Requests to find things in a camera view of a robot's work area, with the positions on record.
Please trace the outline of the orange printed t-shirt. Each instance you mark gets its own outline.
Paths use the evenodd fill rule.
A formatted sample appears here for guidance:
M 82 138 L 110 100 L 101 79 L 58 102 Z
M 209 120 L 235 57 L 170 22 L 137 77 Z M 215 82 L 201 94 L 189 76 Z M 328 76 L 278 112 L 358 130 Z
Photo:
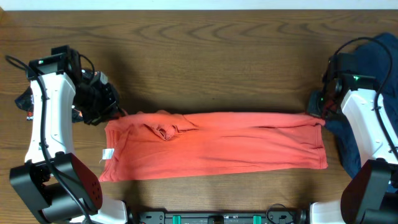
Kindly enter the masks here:
M 304 114 L 137 113 L 110 121 L 102 182 L 326 169 L 324 120 Z

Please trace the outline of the navy blue garment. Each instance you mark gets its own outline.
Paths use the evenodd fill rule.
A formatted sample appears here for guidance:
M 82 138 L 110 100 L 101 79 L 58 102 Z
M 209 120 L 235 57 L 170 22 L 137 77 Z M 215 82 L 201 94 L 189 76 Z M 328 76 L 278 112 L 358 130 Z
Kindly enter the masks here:
M 384 33 L 375 37 L 383 43 L 392 54 L 393 70 L 387 84 L 382 90 L 386 113 L 394 128 L 397 131 L 397 37 Z M 377 43 L 364 44 L 354 50 L 353 55 L 358 61 L 358 72 L 361 75 L 375 77 L 381 83 L 388 72 L 389 59 L 386 51 Z M 326 129 L 337 138 L 339 157 L 344 170 L 351 178 L 361 168 L 360 156 L 353 131 L 346 118 L 327 119 Z

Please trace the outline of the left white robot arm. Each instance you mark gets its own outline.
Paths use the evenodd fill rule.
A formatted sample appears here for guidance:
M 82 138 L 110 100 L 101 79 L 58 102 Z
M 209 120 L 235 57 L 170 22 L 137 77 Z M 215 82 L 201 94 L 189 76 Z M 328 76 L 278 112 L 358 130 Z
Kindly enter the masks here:
M 104 196 L 97 176 L 75 154 L 74 111 L 89 125 L 123 115 L 107 76 L 83 69 L 83 58 L 68 49 L 29 63 L 6 57 L 26 72 L 34 106 L 24 164 L 10 170 L 9 180 L 40 223 L 127 223 L 126 204 Z

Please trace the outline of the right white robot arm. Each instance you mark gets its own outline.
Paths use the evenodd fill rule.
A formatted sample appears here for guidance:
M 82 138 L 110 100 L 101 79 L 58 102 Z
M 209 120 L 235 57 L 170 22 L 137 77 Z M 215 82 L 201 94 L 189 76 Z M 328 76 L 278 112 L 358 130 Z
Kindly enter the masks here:
M 341 198 L 311 204 L 309 223 L 397 223 L 397 136 L 373 77 L 342 73 L 325 77 L 314 107 L 323 118 L 345 117 L 358 147 L 361 169 Z

